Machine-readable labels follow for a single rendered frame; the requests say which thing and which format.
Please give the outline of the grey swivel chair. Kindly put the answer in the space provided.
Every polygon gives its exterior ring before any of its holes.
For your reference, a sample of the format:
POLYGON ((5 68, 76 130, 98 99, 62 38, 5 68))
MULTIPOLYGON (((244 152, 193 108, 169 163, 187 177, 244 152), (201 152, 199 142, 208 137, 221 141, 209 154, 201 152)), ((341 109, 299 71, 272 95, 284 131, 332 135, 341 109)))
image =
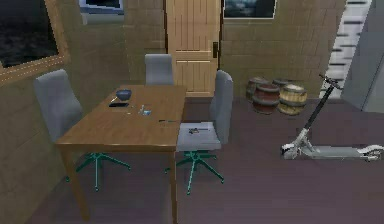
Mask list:
POLYGON ((146 54, 147 85, 173 85, 172 57, 170 54, 146 54))
MULTIPOLYGON (((35 78, 33 86, 50 140, 55 143, 83 118, 83 108, 64 69, 48 72, 35 78)), ((77 166, 76 172, 93 163, 96 192, 99 191, 99 170, 103 168, 104 160, 131 170, 128 163, 113 158, 107 153, 86 153, 84 161, 77 166)))
POLYGON ((233 79, 231 75, 223 70, 218 70, 215 77, 215 91, 209 107, 210 121, 183 122, 180 124, 176 151, 182 152, 184 159, 177 162, 176 165, 192 163, 187 195, 191 194, 193 174, 199 164, 206 167, 220 179, 221 183, 224 183, 224 177, 204 161, 204 158, 217 159, 217 156, 210 154, 210 151, 221 149, 229 141, 233 99, 233 79), (208 128, 209 131, 189 134, 188 130, 190 128, 208 128))

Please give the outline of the brown wooden table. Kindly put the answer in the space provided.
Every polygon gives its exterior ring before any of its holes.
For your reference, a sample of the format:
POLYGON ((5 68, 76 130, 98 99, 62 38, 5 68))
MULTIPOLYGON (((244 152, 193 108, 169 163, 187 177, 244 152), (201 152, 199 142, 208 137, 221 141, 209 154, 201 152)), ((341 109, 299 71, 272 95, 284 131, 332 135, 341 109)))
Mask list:
POLYGON ((90 219, 72 155, 77 152, 164 153, 169 158, 172 224, 178 223, 176 145, 187 89, 179 85, 130 85, 129 105, 110 108, 105 98, 56 142, 83 220, 90 219), (149 116, 139 114, 149 104, 149 116), (172 123, 158 120, 177 120, 172 123))

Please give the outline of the pale wooden room door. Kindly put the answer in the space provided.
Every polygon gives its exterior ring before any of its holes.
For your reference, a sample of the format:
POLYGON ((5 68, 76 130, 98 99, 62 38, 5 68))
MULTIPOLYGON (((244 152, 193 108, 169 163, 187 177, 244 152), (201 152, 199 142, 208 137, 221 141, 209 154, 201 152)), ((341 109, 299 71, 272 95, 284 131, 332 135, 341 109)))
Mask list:
POLYGON ((173 79, 187 88, 188 97, 211 97, 219 56, 221 0, 166 0, 167 52, 172 56, 173 79))

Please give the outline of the brown wooden barrel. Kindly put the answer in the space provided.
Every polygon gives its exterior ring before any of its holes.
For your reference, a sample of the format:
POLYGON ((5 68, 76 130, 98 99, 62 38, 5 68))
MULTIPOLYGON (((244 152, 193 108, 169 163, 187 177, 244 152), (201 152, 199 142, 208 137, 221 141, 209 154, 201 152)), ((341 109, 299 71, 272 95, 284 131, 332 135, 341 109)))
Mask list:
POLYGON ((246 88, 246 98, 249 102, 252 101, 252 97, 254 95, 254 92, 256 90, 256 86, 258 84, 266 84, 268 83, 268 80, 262 78, 262 77, 253 77, 248 81, 247 88, 246 88))
POLYGON ((287 79, 281 79, 281 78, 276 78, 272 81, 273 84, 277 85, 279 88, 284 87, 287 84, 290 84, 291 81, 287 79))

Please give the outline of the dark blue bowl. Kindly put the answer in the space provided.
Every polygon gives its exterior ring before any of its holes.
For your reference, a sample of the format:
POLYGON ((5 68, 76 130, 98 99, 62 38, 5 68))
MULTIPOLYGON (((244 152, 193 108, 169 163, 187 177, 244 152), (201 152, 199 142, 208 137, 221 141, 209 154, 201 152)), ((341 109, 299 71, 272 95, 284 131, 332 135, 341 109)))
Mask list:
POLYGON ((130 99, 132 91, 129 89, 121 89, 116 92, 116 97, 121 101, 127 101, 130 99))

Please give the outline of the dark red wooden barrel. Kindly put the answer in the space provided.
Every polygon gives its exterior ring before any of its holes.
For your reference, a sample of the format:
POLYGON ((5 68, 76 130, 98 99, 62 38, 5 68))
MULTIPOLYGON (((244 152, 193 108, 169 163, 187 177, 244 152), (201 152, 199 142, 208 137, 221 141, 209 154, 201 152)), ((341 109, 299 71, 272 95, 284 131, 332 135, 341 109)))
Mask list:
POLYGON ((252 97, 252 105, 256 112, 272 114, 280 102, 280 89, 272 83, 257 84, 252 97))

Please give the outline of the yellow wooden barrel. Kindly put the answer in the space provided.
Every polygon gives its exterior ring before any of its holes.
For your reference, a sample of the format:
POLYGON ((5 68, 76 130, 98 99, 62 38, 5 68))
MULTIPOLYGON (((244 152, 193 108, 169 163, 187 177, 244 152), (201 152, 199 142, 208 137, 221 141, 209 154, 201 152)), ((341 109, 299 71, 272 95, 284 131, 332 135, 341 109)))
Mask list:
POLYGON ((280 89, 280 102, 278 104, 278 111, 290 115, 299 115, 307 102, 307 91, 304 87, 287 84, 280 89))

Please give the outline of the grey kick scooter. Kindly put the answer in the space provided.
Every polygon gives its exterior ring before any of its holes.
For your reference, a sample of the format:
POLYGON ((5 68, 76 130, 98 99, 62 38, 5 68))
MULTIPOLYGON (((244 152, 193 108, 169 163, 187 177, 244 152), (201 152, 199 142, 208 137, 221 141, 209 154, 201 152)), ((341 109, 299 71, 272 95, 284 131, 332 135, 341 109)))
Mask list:
POLYGON ((307 156, 310 159, 361 159, 366 162, 381 160, 384 155, 384 146, 381 145, 368 145, 363 148, 356 148, 348 146, 315 146, 310 142, 308 137, 310 128, 329 99, 332 91, 334 89, 342 90, 337 79, 322 74, 320 74, 320 77, 329 84, 329 87, 297 137, 291 143, 280 147, 281 156, 286 160, 294 160, 301 155, 307 156))

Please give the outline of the wooden framed window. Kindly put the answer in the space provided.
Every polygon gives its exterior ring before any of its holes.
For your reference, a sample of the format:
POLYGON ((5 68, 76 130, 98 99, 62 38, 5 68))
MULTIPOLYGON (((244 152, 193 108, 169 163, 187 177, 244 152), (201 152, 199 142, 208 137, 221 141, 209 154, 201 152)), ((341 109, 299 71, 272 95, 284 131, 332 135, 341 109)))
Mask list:
POLYGON ((69 61, 58 0, 0 0, 0 86, 69 61))

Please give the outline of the white framed wall picture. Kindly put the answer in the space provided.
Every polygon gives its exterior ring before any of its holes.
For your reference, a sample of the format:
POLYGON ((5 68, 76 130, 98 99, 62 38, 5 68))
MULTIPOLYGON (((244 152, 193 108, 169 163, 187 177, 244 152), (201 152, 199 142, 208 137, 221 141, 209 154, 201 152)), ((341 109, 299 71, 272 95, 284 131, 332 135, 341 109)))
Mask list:
POLYGON ((78 0, 78 3, 82 13, 124 14, 122 0, 78 0))
POLYGON ((225 19, 273 19, 277 0, 224 0, 225 19))

